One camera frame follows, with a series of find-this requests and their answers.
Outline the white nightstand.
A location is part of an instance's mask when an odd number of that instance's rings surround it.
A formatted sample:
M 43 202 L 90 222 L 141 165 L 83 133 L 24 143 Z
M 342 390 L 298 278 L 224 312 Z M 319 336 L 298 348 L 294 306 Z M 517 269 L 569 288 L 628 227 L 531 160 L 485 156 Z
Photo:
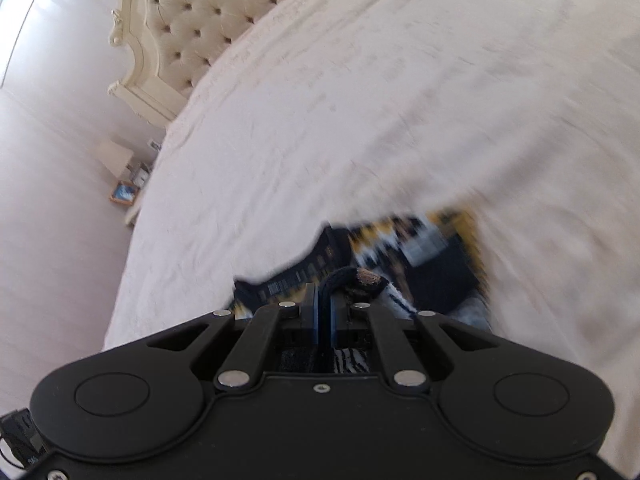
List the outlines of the white nightstand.
M 138 215 L 142 209 L 143 196 L 145 193 L 145 185 L 149 182 L 152 171 L 155 167 L 157 156 L 160 154 L 160 150 L 163 145 L 157 140 L 150 139 L 148 142 L 149 148 L 153 151 L 153 158 L 150 162 L 145 162 L 140 165 L 137 173 L 134 175 L 134 185 L 137 185 L 139 192 L 134 199 L 132 205 L 128 208 L 125 214 L 125 224 L 130 228 L 133 228 L 136 224 Z

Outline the framed picture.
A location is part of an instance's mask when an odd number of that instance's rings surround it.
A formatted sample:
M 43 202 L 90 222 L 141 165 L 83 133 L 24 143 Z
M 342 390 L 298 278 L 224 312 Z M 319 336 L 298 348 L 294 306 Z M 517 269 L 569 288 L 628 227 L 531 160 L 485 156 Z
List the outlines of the framed picture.
M 140 188 L 128 181 L 119 181 L 111 192 L 110 201 L 122 206 L 132 206 L 136 201 Z

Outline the cream table lamp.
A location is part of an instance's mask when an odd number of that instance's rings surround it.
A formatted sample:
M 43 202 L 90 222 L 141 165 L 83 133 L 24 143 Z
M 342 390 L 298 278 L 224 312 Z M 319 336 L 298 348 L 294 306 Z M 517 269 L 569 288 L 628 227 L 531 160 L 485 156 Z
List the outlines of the cream table lamp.
M 134 151 L 112 140 L 104 140 L 94 150 L 96 159 L 119 180 L 128 180 L 136 158 Z

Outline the cream bed cover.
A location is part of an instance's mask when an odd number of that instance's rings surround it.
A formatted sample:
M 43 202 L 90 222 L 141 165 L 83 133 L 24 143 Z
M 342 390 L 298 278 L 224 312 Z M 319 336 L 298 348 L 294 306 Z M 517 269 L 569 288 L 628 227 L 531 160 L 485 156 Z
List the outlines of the cream bed cover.
M 320 226 L 469 209 L 492 324 L 590 368 L 639 470 L 639 0 L 286 0 L 171 125 L 106 348 L 223 307 Z

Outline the navy yellow white patterned sweater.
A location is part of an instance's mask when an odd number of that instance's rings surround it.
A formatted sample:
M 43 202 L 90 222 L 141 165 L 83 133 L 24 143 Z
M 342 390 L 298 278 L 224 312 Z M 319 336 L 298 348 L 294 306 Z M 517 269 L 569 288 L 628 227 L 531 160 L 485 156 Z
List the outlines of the navy yellow white patterned sweater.
M 235 280 L 229 306 L 237 318 L 250 318 L 265 304 L 302 300 L 309 284 L 318 287 L 321 313 L 342 295 L 350 304 L 380 300 L 401 320 L 432 310 L 490 329 L 475 220 L 463 210 L 326 224 L 306 254 L 268 278 Z

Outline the cream tufted headboard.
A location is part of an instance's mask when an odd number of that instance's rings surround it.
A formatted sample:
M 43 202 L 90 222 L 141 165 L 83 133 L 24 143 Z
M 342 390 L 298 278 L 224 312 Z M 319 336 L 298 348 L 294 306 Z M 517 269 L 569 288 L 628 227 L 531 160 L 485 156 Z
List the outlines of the cream tufted headboard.
M 119 0 L 108 42 L 132 65 L 108 94 L 167 127 L 210 66 L 283 0 Z

